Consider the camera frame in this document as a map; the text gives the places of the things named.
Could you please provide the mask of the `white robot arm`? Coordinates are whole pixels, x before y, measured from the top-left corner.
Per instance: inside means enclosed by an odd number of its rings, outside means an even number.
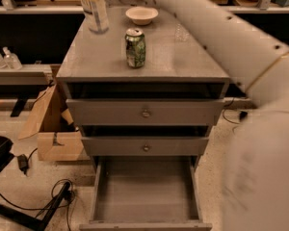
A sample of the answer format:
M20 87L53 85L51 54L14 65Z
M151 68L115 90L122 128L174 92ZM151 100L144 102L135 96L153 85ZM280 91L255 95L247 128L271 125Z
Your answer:
M289 46L208 0L89 0L98 32L107 5L161 8L176 16L258 107L229 147L223 231L289 231Z

